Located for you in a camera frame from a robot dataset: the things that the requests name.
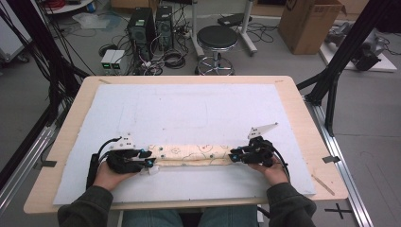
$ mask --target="dark sleeve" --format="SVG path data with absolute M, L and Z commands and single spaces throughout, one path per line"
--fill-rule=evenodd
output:
M 91 186 L 76 201 L 59 209 L 59 225 L 62 227 L 107 226 L 112 202 L 112 193 L 102 187 Z
M 299 194 L 290 183 L 279 183 L 268 189 L 270 227 L 315 226 L 312 216 L 316 204 Z

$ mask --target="wooden table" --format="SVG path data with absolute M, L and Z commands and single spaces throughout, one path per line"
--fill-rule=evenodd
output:
M 57 161 L 55 167 L 44 167 L 29 194 L 24 210 L 28 214 L 54 213 L 59 209 L 53 205 L 63 168 L 69 152 L 78 137 L 85 115 L 92 105 L 99 84 L 211 84 L 250 83 L 274 84 L 286 110 L 299 148 L 304 155 L 317 194 L 310 197 L 314 201 L 343 200 L 348 197 L 340 174 L 333 163 L 326 164 L 322 158 L 329 156 L 328 150 L 301 98 L 294 81 L 286 76 L 160 76 L 160 77 L 89 77 L 83 81 L 74 104 L 61 127 L 59 135 L 50 150 L 47 160 Z M 166 207 L 204 207 L 213 205 L 267 203 L 267 199 L 174 201 L 123 203 L 112 209 L 149 209 Z

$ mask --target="stool seat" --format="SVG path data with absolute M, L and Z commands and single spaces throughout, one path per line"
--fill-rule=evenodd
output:
M 236 32 L 227 26 L 207 26 L 198 32 L 198 44 L 205 49 L 229 49 L 236 45 Z

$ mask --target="gray floor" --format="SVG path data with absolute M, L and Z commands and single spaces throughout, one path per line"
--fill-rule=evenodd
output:
M 109 44 L 117 35 L 124 35 L 126 22 L 119 17 L 103 14 L 112 20 L 105 30 L 81 30 L 78 25 L 69 25 L 71 19 L 59 18 L 61 26 L 73 29 L 67 40 L 78 51 L 97 75 L 102 75 L 101 57 L 98 49 Z M 199 19 L 200 28 L 215 25 L 217 16 Z M 276 26 L 278 19 L 254 18 L 253 22 Z M 273 43 L 255 43 L 258 52 L 250 57 L 242 42 L 223 57 L 235 66 L 237 75 L 270 76 L 288 75 L 296 83 L 321 72 L 325 64 L 317 55 L 294 56 L 277 31 L 269 31 Z M 385 35 L 390 49 L 401 52 L 401 38 Z M 166 69 L 163 75 L 193 75 L 196 56 L 192 43 L 186 66 L 180 70 Z M 401 68 L 400 56 L 384 53 L 396 67 Z M 87 71 L 86 66 L 72 54 L 75 64 Z M 12 153 L 18 148 L 28 131 L 39 118 L 48 101 L 48 83 L 40 75 L 34 62 L 13 62 L 0 69 L 0 167 L 3 168 Z M 401 71 L 395 73 L 356 72 L 345 70 L 340 77 L 338 100 L 334 118 L 334 133 L 340 144 L 345 161 L 357 184 L 375 226 L 401 226 Z M 311 88 L 301 91 L 307 94 Z M 25 215 L 23 206 L 39 171 L 32 170 L 7 211 L 0 217 L 2 226 L 55 226 L 55 215 Z M 314 216 L 317 226 L 357 226 L 353 214 L 326 212 L 325 209 L 350 210 L 348 201 L 318 202 Z M 112 212 L 109 226 L 114 226 L 117 213 Z

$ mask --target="stool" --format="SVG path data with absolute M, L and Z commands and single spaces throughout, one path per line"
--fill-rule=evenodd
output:
M 198 62 L 195 74 L 207 75 L 233 75 L 233 65 L 221 57 L 219 52 L 233 48 L 237 41 L 236 32 L 227 26 L 207 26 L 202 28 L 197 35 L 198 44 L 202 49 L 213 51 L 213 57 L 205 57 Z

